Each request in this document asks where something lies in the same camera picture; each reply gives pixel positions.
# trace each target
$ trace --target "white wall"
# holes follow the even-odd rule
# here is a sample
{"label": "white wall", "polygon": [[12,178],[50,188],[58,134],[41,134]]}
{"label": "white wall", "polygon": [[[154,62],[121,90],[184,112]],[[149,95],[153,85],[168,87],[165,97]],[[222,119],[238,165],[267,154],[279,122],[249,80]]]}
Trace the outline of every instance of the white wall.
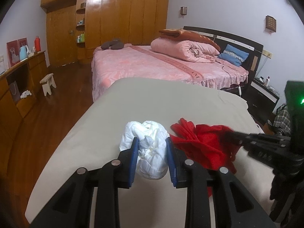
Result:
{"label": "white wall", "polygon": [[[181,6],[188,7],[184,18]],[[267,15],[277,20],[277,32],[271,35],[264,31]],[[270,85],[282,96],[278,105],[285,102],[287,80],[304,81],[304,25],[286,0],[169,0],[167,28],[183,26],[229,32],[264,45],[273,57],[259,76],[270,76]]]}
{"label": "white wall", "polygon": [[41,50],[45,50],[47,65],[49,57],[46,40],[46,13],[40,7],[41,0],[15,0],[0,24],[0,55],[8,63],[6,43],[27,38],[32,49],[36,36],[40,38]]}

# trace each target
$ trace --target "electrical outlet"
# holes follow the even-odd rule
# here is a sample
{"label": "electrical outlet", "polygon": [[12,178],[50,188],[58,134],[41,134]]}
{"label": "electrical outlet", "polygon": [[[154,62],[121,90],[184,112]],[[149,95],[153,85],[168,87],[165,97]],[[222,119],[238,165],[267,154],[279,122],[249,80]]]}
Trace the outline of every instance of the electrical outlet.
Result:
{"label": "electrical outlet", "polygon": [[269,51],[263,50],[262,54],[270,59],[272,58],[272,53],[270,53]]}

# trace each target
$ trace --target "wall sconce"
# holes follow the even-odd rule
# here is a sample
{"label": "wall sconce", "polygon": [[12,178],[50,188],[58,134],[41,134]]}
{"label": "wall sconce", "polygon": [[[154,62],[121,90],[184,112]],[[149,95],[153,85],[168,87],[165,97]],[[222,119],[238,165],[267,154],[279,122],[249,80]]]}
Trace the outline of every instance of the wall sconce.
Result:
{"label": "wall sconce", "polygon": [[266,16],[266,29],[277,32],[277,20],[269,15]]}
{"label": "wall sconce", "polygon": [[188,7],[180,7],[180,15],[184,16],[184,15],[187,15],[187,9]]}

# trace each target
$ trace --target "plaid shirt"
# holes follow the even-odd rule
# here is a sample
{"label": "plaid shirt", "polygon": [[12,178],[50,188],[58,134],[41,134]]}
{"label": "plaid shirt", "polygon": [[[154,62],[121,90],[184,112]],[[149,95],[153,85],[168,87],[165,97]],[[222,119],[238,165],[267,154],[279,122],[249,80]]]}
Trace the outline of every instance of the plaid shirt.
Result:
{"label": "plaid shirt", "polygon": [[283,136],[291,135],[291,120],[288,113],[287,104],[282,104],[277,108],[277,115],[273,122],[273,127],[277,128],[277,134]]}

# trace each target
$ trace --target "black headboard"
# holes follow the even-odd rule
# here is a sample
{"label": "black headboard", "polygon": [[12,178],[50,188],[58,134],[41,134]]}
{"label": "black headboard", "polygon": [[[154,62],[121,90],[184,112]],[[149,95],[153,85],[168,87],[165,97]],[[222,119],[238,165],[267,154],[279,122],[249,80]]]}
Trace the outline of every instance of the black headboard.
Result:
{"label": "black headboard", "polygon": [[184,30],[195,31],[199,34],[209,37],[219,47],[221,47],[220,53],[225,50],[228,44],[249,53],[249,56],[243,62],[242,67],[249,72],[248,84],[251,84],[260,63],[261,55],[263,52],[263,45],[254,42],[250,39],[246,39],[231,33],[221,32],[207,28],[184,26]]}

